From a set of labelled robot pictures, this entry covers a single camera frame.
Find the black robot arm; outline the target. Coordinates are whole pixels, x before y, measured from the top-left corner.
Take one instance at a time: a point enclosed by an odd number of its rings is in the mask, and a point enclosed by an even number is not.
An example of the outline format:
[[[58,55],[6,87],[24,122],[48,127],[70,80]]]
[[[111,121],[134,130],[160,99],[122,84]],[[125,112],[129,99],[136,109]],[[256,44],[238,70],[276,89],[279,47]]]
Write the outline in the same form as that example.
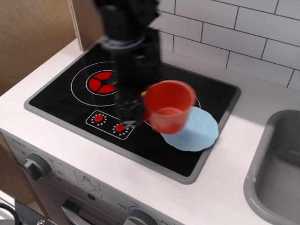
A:
[[[126,128],[145,120],[142,93],[161,80],[157,0],[96,0],[104,34],[102,47],[114,62],[110,83],[118,90],[116,114]]]

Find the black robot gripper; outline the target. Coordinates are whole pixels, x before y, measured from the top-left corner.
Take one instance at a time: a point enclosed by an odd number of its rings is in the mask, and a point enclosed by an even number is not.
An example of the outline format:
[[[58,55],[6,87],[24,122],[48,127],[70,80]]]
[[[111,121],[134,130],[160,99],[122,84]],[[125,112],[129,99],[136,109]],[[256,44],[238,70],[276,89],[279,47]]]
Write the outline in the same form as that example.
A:
[[[140,126],[147,117],[141,92],[161,79],[160,41],[147,28],[140,43],[111,51],[114,61],[112,85],[117,88],[117,112],[125,128]]]

